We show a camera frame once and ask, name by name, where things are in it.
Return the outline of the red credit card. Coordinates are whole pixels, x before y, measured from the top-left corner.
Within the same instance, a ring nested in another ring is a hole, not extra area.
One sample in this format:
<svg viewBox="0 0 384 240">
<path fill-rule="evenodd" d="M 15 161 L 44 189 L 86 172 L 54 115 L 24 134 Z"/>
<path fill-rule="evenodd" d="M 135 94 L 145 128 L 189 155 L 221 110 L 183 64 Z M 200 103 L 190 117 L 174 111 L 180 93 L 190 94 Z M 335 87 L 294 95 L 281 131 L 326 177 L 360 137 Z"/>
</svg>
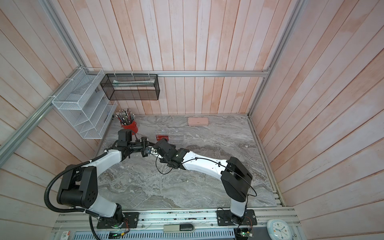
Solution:
<svg viewBox="0 0 384 240">
<path fill-rule="evenodd" d="M 156 135 L 156 140 L 157 141 L 161 141 L 161 140 L 165 140 L 165 141 L 169 141 L 169 136 L 168 135 Z"/>
</svg>

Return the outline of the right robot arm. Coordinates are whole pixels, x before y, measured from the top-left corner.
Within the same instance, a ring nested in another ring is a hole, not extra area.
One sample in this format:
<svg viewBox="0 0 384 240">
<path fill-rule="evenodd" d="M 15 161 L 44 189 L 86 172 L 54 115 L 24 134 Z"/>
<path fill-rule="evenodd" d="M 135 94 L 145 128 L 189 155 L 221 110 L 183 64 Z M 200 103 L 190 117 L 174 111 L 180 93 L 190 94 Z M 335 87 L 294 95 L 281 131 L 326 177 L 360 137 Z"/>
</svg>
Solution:
<svg viewBox="0 0 384 240">
<path fill-rule="evenodd" d="M 247 219 L 247 204 L 249 190 L 253 187 L 253 176 L 242 162 L 231 157 L 228 160 L 218 160 L 198 155 L 187 149 L 176 149 L 167 140 L 158 141 L 151 149 L 161 163 L 172 169 L 196 171 L 220 180 L 231 198 L 229 210 L 217 210 L 219 226 L 244 225 Z"/>
</svg>

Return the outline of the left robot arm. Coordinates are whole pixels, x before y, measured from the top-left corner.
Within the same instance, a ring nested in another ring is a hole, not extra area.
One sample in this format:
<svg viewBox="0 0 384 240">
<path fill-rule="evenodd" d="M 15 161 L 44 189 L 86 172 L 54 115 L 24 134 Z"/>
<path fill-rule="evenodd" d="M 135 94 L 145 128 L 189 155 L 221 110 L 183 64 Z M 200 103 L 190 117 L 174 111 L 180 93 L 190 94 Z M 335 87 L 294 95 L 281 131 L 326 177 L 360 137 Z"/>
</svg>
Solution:
<svg viewBox="0 0 384 240">
<path fill-rule="evenodd" d="M 133 153 L 141 153 L 143 157 L 147 157 L 153 145 L 147 137 L 133 142 L 131 130 L 118 131 L 118 140 L 106 148 L 103 154 L 86 162 L 67 166 L 50 181 L 44 193 L 47 208 L 57 213 L 86 213 L 99 221 L 107 222 L 112 228 L 121 227 L 125 221 L 122 207 L 99 194 L 98 177 Z M 70 209 L 60 209 L 51 203 L 50 192 L 59 179 L 61 184 L 57 203 L 71 207 Z"/>
</svg>

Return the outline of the red pen cup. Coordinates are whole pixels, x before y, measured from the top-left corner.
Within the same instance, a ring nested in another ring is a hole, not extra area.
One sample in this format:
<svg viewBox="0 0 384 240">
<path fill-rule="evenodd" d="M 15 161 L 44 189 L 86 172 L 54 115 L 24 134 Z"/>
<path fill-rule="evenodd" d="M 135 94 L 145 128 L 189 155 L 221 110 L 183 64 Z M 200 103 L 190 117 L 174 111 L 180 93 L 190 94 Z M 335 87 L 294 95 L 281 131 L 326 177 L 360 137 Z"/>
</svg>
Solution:
<svg viewBox="0 0 384 240">
<path fill-rule="evenodd" d="M 132 123 L 130 123 L 129 125 L 123 125 L 121 124 L 121 127 L 125 130 L 131 130 L 133 133 L 132 135 L 135 135 L 138 133 L 139 129 L 138 129 L 138 125 L 135 121 L 132 121 Z"/>
</svg>

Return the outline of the clear acrylic organizer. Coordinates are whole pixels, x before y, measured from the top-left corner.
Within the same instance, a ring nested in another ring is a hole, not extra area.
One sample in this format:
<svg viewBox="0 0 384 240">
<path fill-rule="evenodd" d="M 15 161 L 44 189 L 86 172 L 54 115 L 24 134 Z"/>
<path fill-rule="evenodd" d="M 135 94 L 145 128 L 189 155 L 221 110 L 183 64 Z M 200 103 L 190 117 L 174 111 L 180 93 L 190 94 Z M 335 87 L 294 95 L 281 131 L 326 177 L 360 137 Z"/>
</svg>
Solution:
<svg viewBox="0 0 384 240">
<path fill-rule="evenodd" d="M 193 144 L 193 138 L 188 128 L 163 128 L 156 131 L 156 135 L 168 135 L 169 143 L 177 148 L 187 147 Z"/>
</svg>

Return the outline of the grey black handheld device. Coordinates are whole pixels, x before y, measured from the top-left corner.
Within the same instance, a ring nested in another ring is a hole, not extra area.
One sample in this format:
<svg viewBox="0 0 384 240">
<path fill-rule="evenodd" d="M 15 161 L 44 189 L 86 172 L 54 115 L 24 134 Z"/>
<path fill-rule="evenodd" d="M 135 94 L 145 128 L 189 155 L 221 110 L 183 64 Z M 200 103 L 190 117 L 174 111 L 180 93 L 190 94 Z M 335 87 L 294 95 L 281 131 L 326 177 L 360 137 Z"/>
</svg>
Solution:
<svg viewBox="0 0 384 240">
<path fill-rule="evenodd" d="M 193 232 L 195 227 L 193 224 L 171 224 L 164 225 L 164 233 L 183 233 L 183 232 Z"/>
</svg>

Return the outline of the white analog clock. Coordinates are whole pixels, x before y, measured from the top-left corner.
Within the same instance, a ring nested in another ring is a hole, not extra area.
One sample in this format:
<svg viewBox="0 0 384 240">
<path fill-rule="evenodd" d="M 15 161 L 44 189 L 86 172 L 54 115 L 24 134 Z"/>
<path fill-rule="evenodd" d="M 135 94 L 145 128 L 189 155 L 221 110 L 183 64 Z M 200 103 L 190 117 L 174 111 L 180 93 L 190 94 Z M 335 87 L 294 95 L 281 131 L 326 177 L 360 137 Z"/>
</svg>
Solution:
<svg viewBox="0 0 384 240">
<path fill-rule="evenodd" d="M 280 219 L 268 220 L 267 231 L 271 240 L 293 239 L 293 233 L 288 223 Z"/>
</svg>

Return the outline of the black mesh wall basket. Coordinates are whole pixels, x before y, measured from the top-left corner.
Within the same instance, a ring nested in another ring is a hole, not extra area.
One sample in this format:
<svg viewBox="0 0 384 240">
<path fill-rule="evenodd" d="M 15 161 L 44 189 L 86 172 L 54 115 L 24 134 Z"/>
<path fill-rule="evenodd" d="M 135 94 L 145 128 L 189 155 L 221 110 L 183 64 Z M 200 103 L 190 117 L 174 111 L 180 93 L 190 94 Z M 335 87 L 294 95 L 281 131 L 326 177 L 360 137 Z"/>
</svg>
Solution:
<svg viewBox="0 0 384 240">
<path fill-rule="evenodd" d="M 157 101 L 160 96 L 155 74 L 106 74 L 101 87 L 112 101 Z"/>
</svg>

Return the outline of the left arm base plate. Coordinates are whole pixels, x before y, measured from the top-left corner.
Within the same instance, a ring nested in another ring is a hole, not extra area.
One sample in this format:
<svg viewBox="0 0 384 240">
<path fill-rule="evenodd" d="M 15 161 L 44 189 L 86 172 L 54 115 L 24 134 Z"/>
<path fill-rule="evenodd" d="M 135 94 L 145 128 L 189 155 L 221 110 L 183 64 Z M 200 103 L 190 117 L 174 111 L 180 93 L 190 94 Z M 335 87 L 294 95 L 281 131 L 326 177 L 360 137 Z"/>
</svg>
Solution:
<svg viewBox="0 0 384 240">
<path fill-rule="evenodd" d="M 97 229 L 135 229 L 138 225 L 139 212 L 122 212 L 111 218 L 100 217 Z"/>
</svg>

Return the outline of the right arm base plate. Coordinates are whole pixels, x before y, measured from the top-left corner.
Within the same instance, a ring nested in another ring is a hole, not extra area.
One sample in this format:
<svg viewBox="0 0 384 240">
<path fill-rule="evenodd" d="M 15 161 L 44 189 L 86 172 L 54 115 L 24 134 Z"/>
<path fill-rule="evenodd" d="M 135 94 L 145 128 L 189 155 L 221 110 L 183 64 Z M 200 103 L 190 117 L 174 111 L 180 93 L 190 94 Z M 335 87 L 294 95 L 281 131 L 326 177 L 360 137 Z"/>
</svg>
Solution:
<svg viewBox="0 0 384 240">
<path fill-rule="evenodd" d="M 234 215 L 230 210 L 219 209 L 216 211 L 219 226 L 255 226 L 257 225 L 254 210 L 246 209 L 243 217 Z"/>
</svg>

